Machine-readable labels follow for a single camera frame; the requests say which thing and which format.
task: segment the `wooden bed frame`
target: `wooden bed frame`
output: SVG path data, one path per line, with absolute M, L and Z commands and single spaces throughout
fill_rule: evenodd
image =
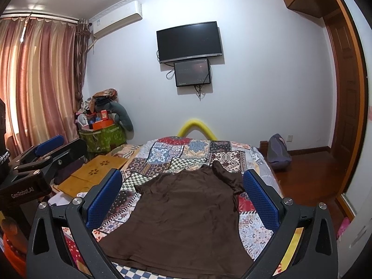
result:
M 267 140 L 261 140 L 260 141 L 260 147 L 258 148 L 258 151 L 260 151 L 260 153 L 263 155 L 263 157 L 265 159 L 267 157 L 267 150 L 268 150 L 268 148 L 269 148 L 269 142 Z

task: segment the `curtain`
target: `curtain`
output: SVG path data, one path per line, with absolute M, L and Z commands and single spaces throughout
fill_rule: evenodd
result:
M 0 97 L 5 142 L 13 155 L 58 134 L 77 138 L 74 124 L 76 25 L 24 18 L 0 20 Z
M 75 35 L 75 58 L 74 58 L 75 112 L 80 109 L 81 103 L 83 101 L 82 90 L 84 86 L 89 38 L 90 38 L 89 21 L 86 19 L 80 19 L 76 26 Z

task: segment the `gray bag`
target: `gray bag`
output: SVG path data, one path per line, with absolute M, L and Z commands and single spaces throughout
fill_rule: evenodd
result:
M 286 169 L 292 162 L 292 157 L 289 155 L 287 146 L 280 134 L 275 134 L 269 139 L 267 162 L 274 170 Z

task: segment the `small screen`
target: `small screen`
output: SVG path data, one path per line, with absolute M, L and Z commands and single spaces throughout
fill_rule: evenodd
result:
M 222 55 L 217 22 L 178 26 L 157 31 L 159 61 Z
M 177 87 L 211 83 L 208 59 L 175 62 L 174 71 Z

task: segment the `brown shirt sleeve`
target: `brown shirt sleeve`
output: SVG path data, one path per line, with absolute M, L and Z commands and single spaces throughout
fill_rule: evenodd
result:
M 213 173 L 225 184 L 232 188 L 234 195 L 244 192 L 243 179 L 240 172 L 229 172 L 221 165 L 219 161 L 212 164 Z

